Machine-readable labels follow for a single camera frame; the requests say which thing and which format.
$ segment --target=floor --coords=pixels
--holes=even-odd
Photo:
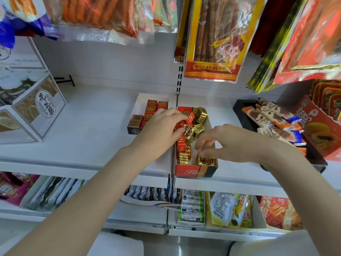
[[[33,229],[38,223],[0,219],[0,244],[23,231]],[[144,255],[154,256],[226,256],[230,241],[166,236],[154,233],[126,231],[128,237],[141,240]]]

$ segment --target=white shelf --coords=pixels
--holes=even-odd
[[[179,95],[178,106],[202,106],[207,109],[212,127],[226,123],[241,127],[232,107],[234,101],[216,97]],[[271,173],[264,171],[257,163],[235,163],[218,160],[219,167],[212,178],[177,177],[177,188],[198,189],[218,192],[232,192],[272,197],[288,197]],[[341,192],[341,163],[328,162],[322,174],[326,180]]]
[[[23,209],[0,200],[0,218],[32,222],[43,221],[49,213]],[[164,234],[167,210],[117,203],[103,228]]]
[[[0,146],[0,169],[90,179],[135,135],[127,124],[138,90],[62,85],[67,105],[43,143]],[[169,95],[175,107],[176,95]],[[133,182],[166,188],[172,150],[151,163]]]
[[[172,236],[187,236],[209,239],[220,239],[237,242],[251,242],[265,239],[273,239],[283,235],[282,232],[262,230],[257,232],[241,232],[227,229],[206,229],[204,227],[190,227],[179,225],[176,222],[177,212],[169,210],[168,212],[168,225],[169,235]]]

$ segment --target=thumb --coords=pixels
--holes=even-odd
[[[185,132],[185,128],[178,128],[177,130],[175,130],[171,137],[172,144],[174,144],[184,132]]]
[[[220,159],[220,149],[208,148],[199,152],[201,158]]]

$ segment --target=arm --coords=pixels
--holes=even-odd
[[[117,154],[69,200],[15,245],[12,255],[86,255],[126,188],[185,131],[187,119],[174,108],[159,109],[134,141]]]
[[[222,148],[211,148],[218,141]],[[203,133],[195,149],[204,158],[264,165],[288,194],[321,255],[339,255],[341,197],[293,146],[225,124]]]

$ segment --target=barcode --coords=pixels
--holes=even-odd
[[[219,217],[220,219],[223,219],[223,216],[221,214],[219,214],[217,211],[213,211],[213,214],[215,214],[217,217]]]

